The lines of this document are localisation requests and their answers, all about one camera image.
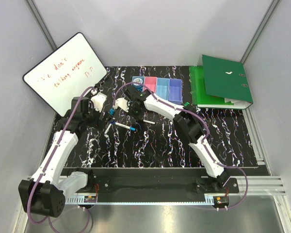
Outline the green lever arch binder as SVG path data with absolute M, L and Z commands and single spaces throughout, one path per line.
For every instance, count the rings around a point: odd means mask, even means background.
M 200 108 L 246 109 L 253 104 L 241 62 L 202 56 L 205 94 Z

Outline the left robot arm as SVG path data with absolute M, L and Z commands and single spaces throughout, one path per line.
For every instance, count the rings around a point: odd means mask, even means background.
M 64 180 L 60 175 L 66 161 L 88 126 L 104 126 L 102 108 L 106 95 L 97 94 L 90 99 L 74 97 L 71 108 L 58 122 L 53 143 L 38 170 L 18 186 L 25 213 L 58 217 L 65 201 L 77 191 L 90 192 L 95 187 L 92 172 L 72 171 Z

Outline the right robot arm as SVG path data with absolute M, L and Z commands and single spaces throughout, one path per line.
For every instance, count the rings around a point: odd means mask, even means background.
M 197 181 L 202 190 L 219 193 L 227 188 L 230 175 L 206 139 L 209 135 L 206 123 L 191 105 L 177 105 L 149 90 L 141 92 L 133 86 L 127 87 L 124 94 L 129 99 L 128 114 L 135 119 L 142 119 L 144 112 L 148 110 L 173 122 L 178 138 L 193 149 L 206 169 L 208 178 Z

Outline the purple storage bin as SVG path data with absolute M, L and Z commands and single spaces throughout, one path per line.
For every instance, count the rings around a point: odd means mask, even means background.
M 182 104 L 182 80 L 170 79 L 169 80 L 169 96 L 168 100 L 174 104 Z

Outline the white pen black tip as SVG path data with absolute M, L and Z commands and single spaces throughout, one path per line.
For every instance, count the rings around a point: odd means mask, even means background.
M 153 121 L 143 120 L 143 122 L 155 125 L 155 122 Z

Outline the pink storage bin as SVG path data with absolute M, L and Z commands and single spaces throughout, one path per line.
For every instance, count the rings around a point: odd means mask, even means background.
M 153 93 L 156 93 L 157 77 L 147 77 L 147 76 L 145 76 L 144 85 L 146 87 L 148 87 Z

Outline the light blue storage bin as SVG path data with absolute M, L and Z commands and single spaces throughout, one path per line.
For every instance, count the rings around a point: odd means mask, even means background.
M 167 78 L 157 78 L 156 94 L 164 99 L 168 100 L 169 96 L 169 79 Z

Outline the blue round tape dispenser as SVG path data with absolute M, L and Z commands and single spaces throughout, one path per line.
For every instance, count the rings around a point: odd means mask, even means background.
M 132 77 L 133 86 L 137 89 L 142 89 L 144 84 L 144 77 L 142 76 L 133 76 Z

